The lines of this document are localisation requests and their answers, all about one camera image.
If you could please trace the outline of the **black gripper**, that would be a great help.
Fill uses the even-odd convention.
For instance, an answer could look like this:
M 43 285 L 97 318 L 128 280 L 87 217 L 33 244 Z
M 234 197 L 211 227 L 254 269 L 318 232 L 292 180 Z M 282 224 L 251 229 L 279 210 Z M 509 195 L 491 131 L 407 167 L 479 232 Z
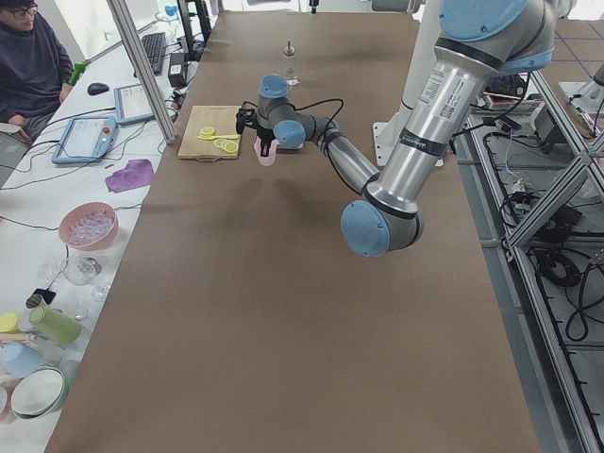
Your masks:
M 268 157 L 270 155 L 270 145 L 276 137 L 271 127 L 256 125 L 256 135 L 260 138 L 260 155 Z

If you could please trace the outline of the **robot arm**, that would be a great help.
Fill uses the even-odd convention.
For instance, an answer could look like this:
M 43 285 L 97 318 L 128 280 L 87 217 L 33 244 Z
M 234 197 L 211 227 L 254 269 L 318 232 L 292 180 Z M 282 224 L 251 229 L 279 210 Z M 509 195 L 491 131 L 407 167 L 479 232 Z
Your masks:
M 420 28 L 434 23 L 430 71 L 409 73 L 424 87 L 394 149 L 377 169 L 327 117 L 300 113 L 282 75 L 262 78 L 252 118 L 261 158 L 278 148 L 315 143 L 341 179 L 360 195 L 341 217 L 351 250 L 378 257 L 415 243 L 423 232 L 417 196 L 467 117 L 470 104 L 495 76 L 530 73 L 551 61 L 556 23 L 572 1 L 428 1 Z

